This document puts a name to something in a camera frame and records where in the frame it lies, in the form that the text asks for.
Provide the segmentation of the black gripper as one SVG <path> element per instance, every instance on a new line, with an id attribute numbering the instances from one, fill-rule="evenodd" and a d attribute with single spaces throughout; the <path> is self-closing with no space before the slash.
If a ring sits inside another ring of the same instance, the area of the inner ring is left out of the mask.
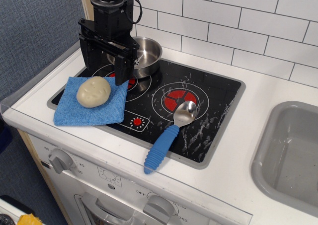
<path id="1" fill-rule="evenodd" d="M 128 81 L 135 67 L 136 56 L 132 49 L 130 35 L 133 24 L 133 5 L 120 7 L 93 7 L 94 20 L 80 19 L 80 48 L 85 66 L 95 70 L 101 63 L 102 52 L 115 56 L 115 84 Z M 128 52 L 121 52 L 113 44 L 124 46 Z"/>

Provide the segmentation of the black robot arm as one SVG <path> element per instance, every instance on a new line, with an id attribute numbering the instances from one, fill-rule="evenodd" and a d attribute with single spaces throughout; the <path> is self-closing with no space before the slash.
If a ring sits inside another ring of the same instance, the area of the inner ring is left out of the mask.
<path id="1" fill-rule="evenodd" d="M 136 0 L 90 0 L 93 20 L 80 19 L 80 48 L 87 69 L 101 64 L 102 54 L 114 57 L 115 83 L 128 81 L 134 69 L 139 44 L 130 35 Z"/>

